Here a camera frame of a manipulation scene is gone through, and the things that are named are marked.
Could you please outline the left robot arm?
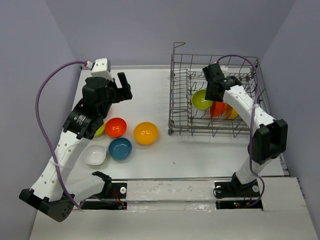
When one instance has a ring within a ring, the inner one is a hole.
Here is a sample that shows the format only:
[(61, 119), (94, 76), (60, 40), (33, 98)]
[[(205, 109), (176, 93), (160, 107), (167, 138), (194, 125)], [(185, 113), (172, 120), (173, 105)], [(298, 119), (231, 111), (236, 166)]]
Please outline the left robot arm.
[(66, 181), (83, 150), (94, 138), (112, 106), (131, 100), (131, 86), (124, 72), (114, 78), (91, 76), (82, 87), (82, 98), (63, 124), (57, 147), (50, 147), (52, 156), (39, 179), (23, 189), (19, 199), (51, 219), (62, 222), (74, 207), (81, 208), (88, 198), (104, 198), (112, 190), (112, 179), (101, 171), (66, 187)]

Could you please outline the small yellow bowl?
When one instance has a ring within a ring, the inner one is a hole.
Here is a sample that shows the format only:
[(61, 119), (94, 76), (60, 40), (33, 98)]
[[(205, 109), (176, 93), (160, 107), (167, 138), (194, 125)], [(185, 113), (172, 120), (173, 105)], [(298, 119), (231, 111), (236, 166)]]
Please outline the small yellow bowl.
[(225, 114), (225, 118), (230, 120), (236, 119), (239, 116), (237, 111), (234, 108), (232, 108), (229, 104), (225, 105), (224, 114)]

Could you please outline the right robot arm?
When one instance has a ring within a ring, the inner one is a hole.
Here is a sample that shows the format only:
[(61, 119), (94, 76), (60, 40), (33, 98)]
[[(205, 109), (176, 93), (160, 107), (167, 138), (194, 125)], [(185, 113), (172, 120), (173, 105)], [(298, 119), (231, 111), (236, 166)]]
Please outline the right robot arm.
[(219, 64), (202, 69), (206, 87), (206, 100), (230, 105), (250, 130), (248, 158), (231, 178), (222, 185), (222, 195), (242, 196), (257, 180), (260, 172), (282, 154), (287, 147), (288, 124), (266, 113), (247, 94), (235, 76), (225, 76)]

